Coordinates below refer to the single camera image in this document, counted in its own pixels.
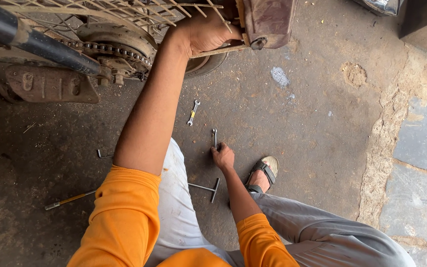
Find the grey pants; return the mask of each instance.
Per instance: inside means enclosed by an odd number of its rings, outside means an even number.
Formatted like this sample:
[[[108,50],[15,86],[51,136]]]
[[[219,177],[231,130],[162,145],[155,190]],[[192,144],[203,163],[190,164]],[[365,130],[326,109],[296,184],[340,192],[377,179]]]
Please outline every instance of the grey pants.
[[[202,235],[187,185],[184,156],[171,139],[159,185],[159,237],[146,267],[183,249],[204,247],[234,267],[244,266],[239,250],[224,251]],[[286,249],[302,267],[415,267],[408,253],[386,234],[327,211],[272,196],[252,193],[271,227],[292,244]]]

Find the person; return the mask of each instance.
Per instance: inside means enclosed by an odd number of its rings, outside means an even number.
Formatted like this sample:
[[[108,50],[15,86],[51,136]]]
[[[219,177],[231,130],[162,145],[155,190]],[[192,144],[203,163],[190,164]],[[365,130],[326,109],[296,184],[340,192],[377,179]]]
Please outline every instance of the person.
[[[415,266],[403,248],[370,226],[266,194],[278,174],[273,156],[258,161],[243,185],[225,143],[211,151],[225,176],[240,250],[224,251],[204,238],[184,156],[171,134],[187,60],[232,39],[241,39],[239,30],[230,33],[212,11],[168,30],[68,266]]]

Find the paint stain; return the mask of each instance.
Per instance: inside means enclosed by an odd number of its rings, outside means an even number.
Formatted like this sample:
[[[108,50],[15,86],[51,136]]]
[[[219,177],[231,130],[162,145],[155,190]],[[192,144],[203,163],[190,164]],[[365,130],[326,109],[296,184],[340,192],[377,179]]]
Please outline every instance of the paint stain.
[[[280,67],[274,67],[271,70],[271,76],[281,88],[284,88],[291,83],[291,80],[288,78],[288,76],[286,76],[286,73],[284,73],[284,70]]]

